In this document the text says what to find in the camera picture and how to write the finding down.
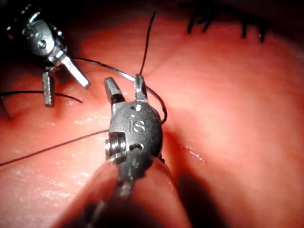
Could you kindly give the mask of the right arm needle driver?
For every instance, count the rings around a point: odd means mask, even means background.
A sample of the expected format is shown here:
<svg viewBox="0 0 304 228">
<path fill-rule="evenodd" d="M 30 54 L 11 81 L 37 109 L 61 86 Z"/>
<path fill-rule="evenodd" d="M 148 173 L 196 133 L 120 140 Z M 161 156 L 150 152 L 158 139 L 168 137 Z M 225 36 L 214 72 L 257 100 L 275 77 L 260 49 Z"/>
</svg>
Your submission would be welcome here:
<svg viewBox="0 0 304 228">
<path fill-rule="evenodd" d="M 105 157 L 118 156 L 138 149 L 162 159 L 162 124 L 159 114 L 145 102 L 111 102 L 111 120 Z"/>
</svg>

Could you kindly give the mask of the left arm needle driver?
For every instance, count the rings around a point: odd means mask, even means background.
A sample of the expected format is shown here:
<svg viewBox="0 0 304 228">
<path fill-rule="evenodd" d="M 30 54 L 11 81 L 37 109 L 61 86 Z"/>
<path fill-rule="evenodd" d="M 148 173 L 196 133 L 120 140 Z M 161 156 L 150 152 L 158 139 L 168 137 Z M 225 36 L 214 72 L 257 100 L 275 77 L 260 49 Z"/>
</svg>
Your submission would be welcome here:
<svg viewBox="0 0 304 228">
<path fill-rule="evenodd" d="M 62 31 L 48 22 L 39 7 L 24 4 L 9 15 L 9 38 L 24 49 L 55 66 L 68 65 L 67 46 Z"/>
</svg>

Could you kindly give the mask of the left arm needle driver jaw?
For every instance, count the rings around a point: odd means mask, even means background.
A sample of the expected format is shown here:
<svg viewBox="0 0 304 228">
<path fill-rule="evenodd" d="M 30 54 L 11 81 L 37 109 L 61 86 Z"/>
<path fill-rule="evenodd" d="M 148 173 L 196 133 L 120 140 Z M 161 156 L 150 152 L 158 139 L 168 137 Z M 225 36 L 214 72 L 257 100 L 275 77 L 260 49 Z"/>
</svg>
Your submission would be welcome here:
<svg viewBox="0 0 304 228">
<path fill-rule="evenodd" d="M 67 68 L 70 74 L 83 88 L 88 88 L 91 85 L 87 77 L 80 71 L 69 56 L 63 53 L 59 57 L 59 61 Z"/>
<path fill-rule="evenodd" d="M 55 80 L 50 75 L 53 69 L 53 67 L 46 67 L 42 73 L 43 97 L 46 107 L 54 107 L 55 105 Z"/>
</svg>

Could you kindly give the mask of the right arm needle driver jaw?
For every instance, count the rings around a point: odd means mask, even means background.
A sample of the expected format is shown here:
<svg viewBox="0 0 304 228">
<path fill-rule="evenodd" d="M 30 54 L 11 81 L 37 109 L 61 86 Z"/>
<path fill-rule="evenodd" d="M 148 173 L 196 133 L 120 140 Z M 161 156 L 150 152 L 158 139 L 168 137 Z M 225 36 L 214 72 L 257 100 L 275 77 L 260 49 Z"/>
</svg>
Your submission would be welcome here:
<svg viewBox="0 0 304 228">
<path fill-rule="evenodd" d="M 136 74 L 135 76 L 134 93 L 135 101 L 148 103 L 146 84 L 141 74 Z"/>
<path fill-rule="evenodd" d="M 108 101 L 111 103 L 111 105 L 125 104 L 125 98 L 118 84 L 112 77 L 108 77 L 104 80 L 104 86 Z"/>
</svg>

